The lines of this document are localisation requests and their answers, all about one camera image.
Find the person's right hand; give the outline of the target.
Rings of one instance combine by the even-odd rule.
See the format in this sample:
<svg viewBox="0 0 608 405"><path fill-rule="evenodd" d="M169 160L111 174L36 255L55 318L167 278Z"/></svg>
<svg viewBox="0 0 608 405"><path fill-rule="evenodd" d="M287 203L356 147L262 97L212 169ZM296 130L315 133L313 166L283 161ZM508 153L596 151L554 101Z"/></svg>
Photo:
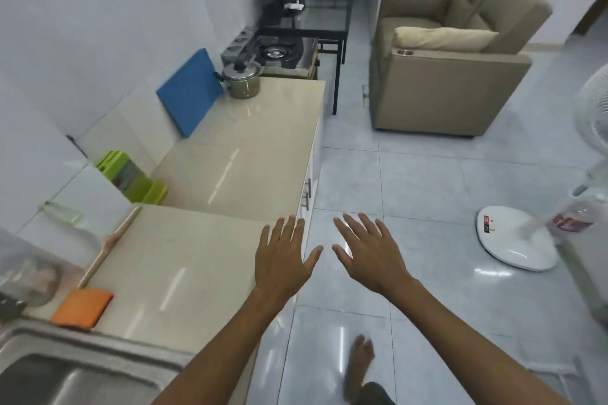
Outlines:
<svg viewBox="0 0 608 405"><path fill-rule="evenodd" d="M421 288L421 283L407 270L395 240L393 240L393 251L378 248L376 238L379 231L375 221L381 220L371 221L367 215L360 213L357 221L365 225L373 238L371 243L347 243L343 238L347 248L342 248L354 258L357 267L357 277L351 278L391 302L407 291ZM333 223L342 236L342 217L334 217Z"/></svg>

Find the wooden rolling pin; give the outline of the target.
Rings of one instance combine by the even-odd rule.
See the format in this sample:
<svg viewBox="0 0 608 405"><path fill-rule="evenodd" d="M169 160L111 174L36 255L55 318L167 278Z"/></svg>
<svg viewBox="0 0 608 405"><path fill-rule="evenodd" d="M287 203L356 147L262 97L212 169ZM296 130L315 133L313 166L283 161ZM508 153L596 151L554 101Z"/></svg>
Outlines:
<svg viewBox="0 0 608 405"><path fill-rule="evenodd" d="M135 208L126 216L124 221L118 226L118 228L111 233L102 243L102 248L98 255L93 260L90 267L88 267L87 271L83 274L83 277L80 279L80 282L77 284L76 289L85 288L90 282L91 278L95 275L97 270L101 267L103 262L110 255L112 250L118 244L120 239L124 236L125 232L129 229L129 227L133 224L143 206L141 204L137 204Z"/></svg>

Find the clear glass jar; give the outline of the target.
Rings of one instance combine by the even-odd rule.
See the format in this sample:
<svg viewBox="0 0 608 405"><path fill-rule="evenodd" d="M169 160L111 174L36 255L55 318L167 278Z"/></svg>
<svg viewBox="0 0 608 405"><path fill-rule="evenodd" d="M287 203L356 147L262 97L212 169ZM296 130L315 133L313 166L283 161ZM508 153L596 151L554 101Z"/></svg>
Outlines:
<svg viewBox="0 0 608 405"><path fill-rule="evenodd" d="M0 259L0 293L29 307L50 302L61 277L62 270L57 264L34 255Z"/></svg>

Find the person's right forearm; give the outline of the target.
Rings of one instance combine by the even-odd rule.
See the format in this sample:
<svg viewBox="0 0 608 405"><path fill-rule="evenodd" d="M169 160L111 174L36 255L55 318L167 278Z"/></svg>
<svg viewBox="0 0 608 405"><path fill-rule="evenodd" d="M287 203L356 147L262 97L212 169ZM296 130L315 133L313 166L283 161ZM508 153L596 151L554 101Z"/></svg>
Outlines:
<svg viewBox="0 0 608 405"><path fill-rule="evenodd" d="M475 405L568 405L413 278L379 284L381 294L421 332Z"/></svg>

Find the white kitchen cabinet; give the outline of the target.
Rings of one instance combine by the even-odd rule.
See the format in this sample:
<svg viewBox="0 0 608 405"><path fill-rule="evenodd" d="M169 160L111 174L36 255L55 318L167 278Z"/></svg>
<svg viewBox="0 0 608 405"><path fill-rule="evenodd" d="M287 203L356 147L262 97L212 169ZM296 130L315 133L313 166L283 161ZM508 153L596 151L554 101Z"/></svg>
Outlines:
<svg viewBox="0 0 608 405"><path fill-rule="evenodd" d="M282 79L287 83L290 91L293 91L297 103L304 100L304 104L310 104L315 110L315 133L311 142L307 170L303 179L303 186L308 178L311 179L311 199L309 211L302 208L302 201L296 213L297 218L303 218L305 228L301 248L302 259L305 260L308 251L308 237L310 221L313 216L315 196L321 168L321 140L323 133L323 121L325 105L327 102L328 86L324 80L299 80ZM288 345L293 330L295 309L297 307L298 294L293 296L272 321L267 331L262 336L255 357L251 359L249 366L251 373L247 385L247 395L239 405L277 405L280 387L285 369Z"/></svg>

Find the black glass-top table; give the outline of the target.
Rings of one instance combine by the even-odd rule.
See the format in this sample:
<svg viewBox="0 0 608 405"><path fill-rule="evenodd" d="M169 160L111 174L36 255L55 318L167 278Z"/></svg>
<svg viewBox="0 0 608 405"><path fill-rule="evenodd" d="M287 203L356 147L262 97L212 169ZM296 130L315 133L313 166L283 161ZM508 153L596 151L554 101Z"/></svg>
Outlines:
<svg viewBox="0 0 608 405"><path fill-rule="evenodd" d="M338 110L340 70L345 63L353 3L354 0L303 0L302 10L279 9L269 3L263 7L256 31L268 36L316 38L320 46L337 46L335 50L320 50L322 54L337 56L333 115Z"/></svg>

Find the person's bare foot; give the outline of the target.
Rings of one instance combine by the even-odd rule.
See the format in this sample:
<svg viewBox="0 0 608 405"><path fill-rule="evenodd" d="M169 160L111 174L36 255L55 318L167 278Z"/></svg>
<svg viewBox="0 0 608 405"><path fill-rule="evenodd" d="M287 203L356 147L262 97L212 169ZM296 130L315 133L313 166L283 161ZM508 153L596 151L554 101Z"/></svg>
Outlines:
<svg viewBox="0 0 608 405"><path fill-rule="evenodd" d="M358 400L365 376L374 359L375 350L371 339L367 339L363 334L357 335L351 345L342 392L349 405L355 405Z"/></svg>

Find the small beige back cushion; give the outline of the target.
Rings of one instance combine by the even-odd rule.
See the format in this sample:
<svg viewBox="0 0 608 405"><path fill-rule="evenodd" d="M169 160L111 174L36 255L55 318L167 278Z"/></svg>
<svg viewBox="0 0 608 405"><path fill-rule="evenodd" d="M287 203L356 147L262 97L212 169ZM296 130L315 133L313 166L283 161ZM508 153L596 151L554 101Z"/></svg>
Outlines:
<svg viewBox="0 0 608 405"><path fill-rule="evenodd" d="M449 0L441 25L457 29L492 31L491 25L480 15L483 0Z"/></svg>

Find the orange sponge cloth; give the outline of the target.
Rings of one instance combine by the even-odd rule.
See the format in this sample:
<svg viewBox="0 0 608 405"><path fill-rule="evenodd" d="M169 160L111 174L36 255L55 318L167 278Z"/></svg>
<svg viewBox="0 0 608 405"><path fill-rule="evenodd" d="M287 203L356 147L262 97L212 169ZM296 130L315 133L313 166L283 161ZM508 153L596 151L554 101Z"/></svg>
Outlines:
<svg viewBox="0 0 608 405"><path fill-rule="evenodd" d="M100 320L114 294L101 288L80 288L70 292L55 313L50 323L60 327L71 327L90 331Z"/></svg>

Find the person's dark shorts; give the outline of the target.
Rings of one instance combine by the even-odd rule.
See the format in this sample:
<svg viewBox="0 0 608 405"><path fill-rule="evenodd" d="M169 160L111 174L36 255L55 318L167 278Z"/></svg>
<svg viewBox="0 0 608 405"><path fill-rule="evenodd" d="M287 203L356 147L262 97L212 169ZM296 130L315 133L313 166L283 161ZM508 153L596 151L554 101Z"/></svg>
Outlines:
<svg viewBox="0 0 608 405"><path fill-rule="evenodd" d="M396 403L383 386L372 381L361 387L355 405L396 405Z"/></svg>

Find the steel pot with lid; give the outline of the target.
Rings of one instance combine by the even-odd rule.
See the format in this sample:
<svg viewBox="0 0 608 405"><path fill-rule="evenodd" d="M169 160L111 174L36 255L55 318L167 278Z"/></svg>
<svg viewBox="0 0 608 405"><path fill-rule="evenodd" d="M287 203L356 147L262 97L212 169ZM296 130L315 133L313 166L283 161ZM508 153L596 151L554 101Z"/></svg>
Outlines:
<svg viewBox="0 0 608 405"><path fill-rule="evenodd" d="M232 98L250 99L260 93L262 71L263 66L255 61L237 59L225 66L221 73L214 71L212 74L225 84Z"/></svg>

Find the cream pillow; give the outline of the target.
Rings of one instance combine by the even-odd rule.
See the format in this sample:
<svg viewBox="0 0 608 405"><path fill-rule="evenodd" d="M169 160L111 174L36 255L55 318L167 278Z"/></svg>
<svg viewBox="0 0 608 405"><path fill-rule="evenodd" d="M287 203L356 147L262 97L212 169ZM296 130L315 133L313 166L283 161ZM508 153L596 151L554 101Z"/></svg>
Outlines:
<svg viewBox="0 0 608 405"><path fill-rule="evenodd" d="M481 53L497 36L497 32L483 29L401 26L394 30L391 47L408 50Z"/></svg>

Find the steel gas stove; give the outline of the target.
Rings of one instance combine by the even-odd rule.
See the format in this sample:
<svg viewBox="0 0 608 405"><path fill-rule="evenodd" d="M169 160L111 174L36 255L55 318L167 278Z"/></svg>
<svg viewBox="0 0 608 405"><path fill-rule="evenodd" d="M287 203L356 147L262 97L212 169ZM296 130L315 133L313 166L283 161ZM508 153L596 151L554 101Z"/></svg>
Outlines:
<svg viewBox="0 0 608 405"><path fill-rule="evenodd" d="M260 35L244 27L221 53L223 66L237 59L262 65L263 76L317 80L318 39Z"/></svg>

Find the clear plastic bottle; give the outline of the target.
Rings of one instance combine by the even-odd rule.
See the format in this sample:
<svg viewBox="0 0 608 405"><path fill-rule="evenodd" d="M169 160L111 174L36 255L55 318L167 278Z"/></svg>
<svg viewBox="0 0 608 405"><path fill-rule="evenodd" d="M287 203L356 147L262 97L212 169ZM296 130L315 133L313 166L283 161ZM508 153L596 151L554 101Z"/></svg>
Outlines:
<svg viewBox="0 0 608 405"><path fill-rule="evenodd" d="M604 220L608 215L608 196L596 194L572 201L546 224L553 234L580 233Z"/></svg>

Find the clear glass dish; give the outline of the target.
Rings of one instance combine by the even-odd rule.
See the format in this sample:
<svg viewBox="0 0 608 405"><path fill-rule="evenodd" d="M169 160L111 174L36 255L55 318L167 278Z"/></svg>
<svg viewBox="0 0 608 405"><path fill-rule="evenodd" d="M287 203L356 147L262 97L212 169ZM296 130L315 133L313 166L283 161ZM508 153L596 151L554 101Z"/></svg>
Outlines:
<svg viewBox="0 0 608 405"><path fill-rule="evenodd" d="M51 219L72 227L81 227L85 218L84 213L79 210L53 201L45 201L39 204L38 210Z"/></svg>

